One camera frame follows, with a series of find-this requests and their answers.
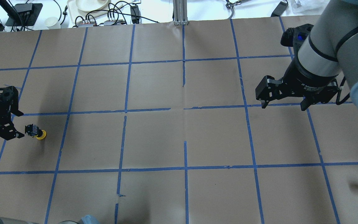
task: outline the gray robot arm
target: gray robot arm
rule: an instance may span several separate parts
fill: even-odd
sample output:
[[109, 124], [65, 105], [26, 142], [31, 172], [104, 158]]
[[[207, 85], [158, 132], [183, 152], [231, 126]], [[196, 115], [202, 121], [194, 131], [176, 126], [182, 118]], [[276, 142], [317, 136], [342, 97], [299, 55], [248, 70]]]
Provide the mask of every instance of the gray robot arm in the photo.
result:
[[[283, 44], [286, 35], [291, 41]], [[358, 108], [358, 0], [331, 0], [315, 26], [287, 30], [282, 44], [293, 46], [295, 56], [283, 78], [266, 76], [257, 86], [263, 108], [287, 96], [303, 97], [302, 110], [327, 103], [339, 92], [335, 77], [341, 70]]]

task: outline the white cup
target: white cup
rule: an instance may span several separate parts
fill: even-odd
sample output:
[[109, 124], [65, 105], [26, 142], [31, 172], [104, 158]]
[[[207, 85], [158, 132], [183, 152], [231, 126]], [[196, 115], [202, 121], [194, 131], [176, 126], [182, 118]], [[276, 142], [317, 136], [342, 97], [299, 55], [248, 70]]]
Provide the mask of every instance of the white cup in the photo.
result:
[[56, 17], [49, 17], [44, 22], [45, 26], [48, 27], [48, 29], [60, 29], [60, 23]]

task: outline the black rubber band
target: black rubber band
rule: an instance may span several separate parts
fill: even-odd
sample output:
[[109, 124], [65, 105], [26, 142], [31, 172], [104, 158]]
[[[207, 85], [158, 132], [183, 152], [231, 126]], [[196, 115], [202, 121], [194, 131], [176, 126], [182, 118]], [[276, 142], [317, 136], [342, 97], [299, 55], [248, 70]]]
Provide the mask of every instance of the black rubber band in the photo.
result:
[[354, 28], [352, 31], [348, 32], [342, 39], [338, 42], [337, 47], [335, 48], [335, 54], [338, 53], [339, 49], [342, 47], [342, 45], [349, 40], [351, 37], [356, 35], [358, 33], [358, 27]]
[[314, 52], [316, 52], [318, 55], [320, 55], [321, 57], [327, 59], [327, 60], [330, 60], [330, 61], [335, 61], [335, 62], [338, 62], [338, 59], [337, 58], [334, 58], [334, 57], [331, 57], [329, 55], [326, 55], [324, 54], [323, 52], [321, 52], [320, 50], [317, 49], [316, 46], [314, 46], [313, 42], [311, 42], [311, 38], [310, 38], [310, 35], [309, 35], [309, 44], [310, 44], [310, 47], [314, 50]]

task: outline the black and yellow object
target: black and yellow object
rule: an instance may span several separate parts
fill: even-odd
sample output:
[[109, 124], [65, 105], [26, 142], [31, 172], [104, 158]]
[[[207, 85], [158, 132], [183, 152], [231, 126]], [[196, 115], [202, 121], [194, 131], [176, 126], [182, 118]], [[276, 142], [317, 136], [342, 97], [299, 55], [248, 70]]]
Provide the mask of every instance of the black and yellow object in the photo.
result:
[[47, 136], [47, 132], [45, 130], [41, 130], [37, 125], [35, 124], [29, 124], [25, 126], [25, 133], [27, 135], [36, 138], [38, 140], [42, 140]]

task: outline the yellow ring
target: yellow ring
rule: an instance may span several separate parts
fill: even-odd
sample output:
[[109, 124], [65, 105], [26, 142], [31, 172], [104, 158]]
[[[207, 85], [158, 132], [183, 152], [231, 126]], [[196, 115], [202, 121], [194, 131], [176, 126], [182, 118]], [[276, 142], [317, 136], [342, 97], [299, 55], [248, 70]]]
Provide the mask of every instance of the yellow ring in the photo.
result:
[[40, 137], [37, 137], [38, 140], [42, 140], [44, 139], [46, 136], [47, 136], [47, 132], [44, 131], [44, 130], [41, 130], [42, 131], [42, 135]]

